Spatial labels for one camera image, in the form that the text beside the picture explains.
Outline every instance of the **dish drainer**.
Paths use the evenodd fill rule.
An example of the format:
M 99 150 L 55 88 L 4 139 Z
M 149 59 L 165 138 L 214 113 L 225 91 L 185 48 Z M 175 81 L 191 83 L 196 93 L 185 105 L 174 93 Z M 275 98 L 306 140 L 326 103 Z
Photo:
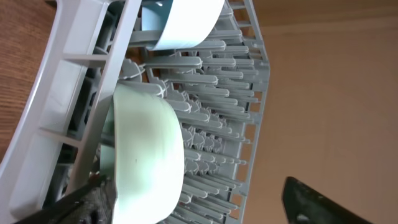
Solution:
M 103 128 L 111 122 L 106 117 L 117 82 L 165 98 L 181 122 L 187 174 L 180 203 L 163 222 L 242 223 L 270 72 L 253 3 L 225 1 L 205 41 L 158 52 L 145 48 L 160 33 L 140 31 L 140 6 L 135 0 L 57 1 L 37 78 L 0 166 L 1 223 L 54 203 L 65 182 L 66 194 L 86 183 L 98 148 L 113 145 Z M 238 10 L 249 20 L 237 21 Z M 243 34 L 246 28 L 254 37 Z M 141 59 L 131 60 L 134 52 Z M 251 111 L 252 104 L 259 110 Z M 255 126 L 252 141 L 244 137 L 249 125 Z M 252 145 L 246 161 L 243 144 Z M 248 166 L 246 181 L 236 180 L 239 166 Z M 231 202 L 233 195 L 242 198 L 240 205 Z

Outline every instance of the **light green bowl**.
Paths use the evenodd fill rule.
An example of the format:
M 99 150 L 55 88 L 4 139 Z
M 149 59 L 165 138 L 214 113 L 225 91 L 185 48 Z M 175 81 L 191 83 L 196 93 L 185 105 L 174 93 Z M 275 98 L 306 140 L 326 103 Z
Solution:
M 118 85 L 114 96 L 115 183 L 113 224 L 153 224 L 178 203 L 184 175 L 182 134 L 163 99 Z

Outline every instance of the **wooden table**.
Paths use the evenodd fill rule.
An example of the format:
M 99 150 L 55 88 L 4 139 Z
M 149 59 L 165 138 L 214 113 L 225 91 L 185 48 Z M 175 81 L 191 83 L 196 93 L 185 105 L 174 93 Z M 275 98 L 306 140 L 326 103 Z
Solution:
M 43 0 L 0 0 L 0 159 L 29 97 L 54 17 L 55 9 Z

